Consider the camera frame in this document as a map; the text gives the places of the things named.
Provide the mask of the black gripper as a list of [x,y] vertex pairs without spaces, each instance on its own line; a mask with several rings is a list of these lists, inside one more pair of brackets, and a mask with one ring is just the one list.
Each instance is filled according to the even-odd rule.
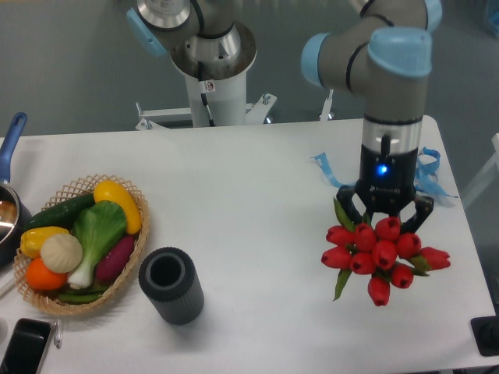
[[[401,225],[401,233],[415,234],[434,210],[434,199],[416,195],[414,179],[417,149],[408,153],[383,155],[361,146],[359,179],[356,187],[343,185],[336,200],[355,225],[370,223],[370,215],[385,213],[398,216],[412,201],[415,213]],[[366,211],[361,214],[354,205],[357,195]]]

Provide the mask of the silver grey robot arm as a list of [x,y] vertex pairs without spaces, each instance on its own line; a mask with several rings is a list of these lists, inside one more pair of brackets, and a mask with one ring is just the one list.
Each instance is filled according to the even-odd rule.
[[[365,99],[359,177],[336,195],[348,220],[385,213],[398,217],[413,204],[402,232],[416,232],[434,208],[416,191],[416,161],[431,71],[432,32],[441,20],[438,1],[365,1],[359,22],[334,36],[311,37],[301,71],[313,85],[347,90]],[[246,72],[257,46],[234,17],[231,1],[138,1],[129,27],[152,55],[170,55],[184,75],[193,124],[245,125]],[[366,210],[360,213],[353,198]]]

